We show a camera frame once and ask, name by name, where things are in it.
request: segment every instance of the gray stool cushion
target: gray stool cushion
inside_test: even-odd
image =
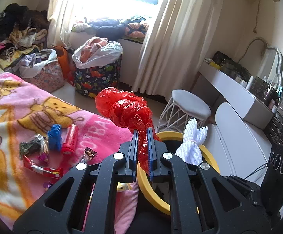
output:
[[[208,105],[198,96],[185,90],[173,90],[174,103],[189,116],[205,120],[211,115]]]

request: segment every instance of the bed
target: bed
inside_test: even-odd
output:
[[[50,153],[48,167],[61,167],[64,173],[78,162],[85,147],[97,152],[89,162],[95,164],[117,152],[121,143],[132,138],[127,128],[119,128],[108,119],[81,110],[0,70],[0,218],[10,229],[14,221],[45,192],[44,182],[51,181],[23,166],[19,144],[30,141],[35,134],[45,136],[53,124],[60,124],[63,128],[62,141],[69,125],[79,127],[73,157],[63,156],[60,152]],[[38,163],[37,156],[37,153],[30,155],[30,159]],[[124,234],[133,220],[138,186],[127,192],[117,195],[115,230],[119,234]],[[130,204],[130,211],[124,210],[128,208],[126,203]]]

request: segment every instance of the dinosaur print storage bin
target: dinosaur print storage bin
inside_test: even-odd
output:
[[[120,68],[122,55],[113,63],[92,68],[75,68],[75,90],[86,97],[95,98],[103,89],[118,88],[120,82]]]

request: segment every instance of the white stool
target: white stool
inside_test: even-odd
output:
[[[189,119],[196,118],[199,120],[197,125],[200,128],[210,115],[210,108],[198,96],[185,90],[173,90],[172,97],[164,108],[155,131],[158,133],[165,130],[176,130],[184,133]]]

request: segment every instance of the floral storage basket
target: floral storage basket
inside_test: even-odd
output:
[[[63,73],[58,61],[46,64],[37,76],[23,79],[47,92],[53,92],[64,85]]]
[[[122,55],[113,63],[91,68],[76,68],[74,71],[75,90],[83,96],[93,97],[108,87],[118,88]]]

